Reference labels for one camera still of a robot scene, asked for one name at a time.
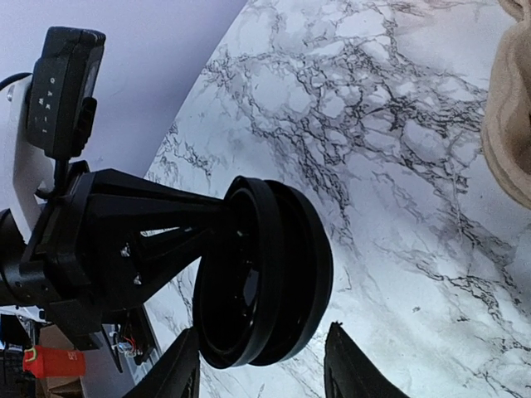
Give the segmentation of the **brown cardboard cup carrier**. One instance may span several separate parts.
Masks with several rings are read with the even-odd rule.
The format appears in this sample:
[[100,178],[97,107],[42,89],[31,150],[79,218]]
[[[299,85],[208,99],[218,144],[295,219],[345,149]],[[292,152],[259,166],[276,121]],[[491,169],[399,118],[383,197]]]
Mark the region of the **brown cardboard cup carrier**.
[[530,2],[501,1],[516,23],[501,37],[480,132],[496,182],[530,208]]

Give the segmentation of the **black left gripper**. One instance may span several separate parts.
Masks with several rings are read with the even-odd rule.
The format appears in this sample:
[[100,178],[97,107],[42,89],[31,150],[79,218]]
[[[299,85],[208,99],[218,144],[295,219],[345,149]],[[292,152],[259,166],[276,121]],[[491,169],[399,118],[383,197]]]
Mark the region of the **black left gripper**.
[[103,323],[145,301],[138,249],[232,230],[226,201],[84,162],[61,165],[54,192],[18,267],[18,295],[43,307],[81,351]]

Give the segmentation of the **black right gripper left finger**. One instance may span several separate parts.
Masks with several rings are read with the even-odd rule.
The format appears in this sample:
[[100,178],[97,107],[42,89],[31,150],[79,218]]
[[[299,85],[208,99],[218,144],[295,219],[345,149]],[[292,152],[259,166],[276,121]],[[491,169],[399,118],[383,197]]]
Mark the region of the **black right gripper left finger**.
[[197,330],[184,329],[148,374],[124,398],[199,397],[200,358]]

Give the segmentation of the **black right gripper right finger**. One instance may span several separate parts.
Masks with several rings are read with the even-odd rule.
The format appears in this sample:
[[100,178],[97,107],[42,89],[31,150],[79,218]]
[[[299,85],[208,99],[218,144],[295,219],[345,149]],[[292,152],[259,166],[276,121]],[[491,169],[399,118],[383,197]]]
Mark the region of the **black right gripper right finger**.
[[324,389],[329,398],[407,398],[338,322],[331,323],[325,342]]

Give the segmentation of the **black plastic cup lid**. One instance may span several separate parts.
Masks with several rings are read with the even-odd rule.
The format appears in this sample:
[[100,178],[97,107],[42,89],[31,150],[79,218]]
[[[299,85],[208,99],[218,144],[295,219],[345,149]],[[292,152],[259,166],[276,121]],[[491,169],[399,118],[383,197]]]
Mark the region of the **black plastic cup lid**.
[[329,304],[334,263],[318,212],[299,190],[237,177],[225,200],[236,228],[200,261],[192,318],[217,369],[296,356]]

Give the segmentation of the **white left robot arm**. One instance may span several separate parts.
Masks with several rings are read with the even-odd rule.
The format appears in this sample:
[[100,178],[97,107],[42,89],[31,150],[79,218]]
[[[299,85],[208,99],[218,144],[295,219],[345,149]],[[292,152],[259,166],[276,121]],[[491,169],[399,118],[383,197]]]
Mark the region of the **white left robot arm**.
[[165,187],[114,169],[72,163],[56,197],[44,153],[25,139],[31,80],[11,84],[2,142],[1,303],[37,307],[80,350],[99,346],[104,323],[141,307],[195,259],[236,236],[223,200]]

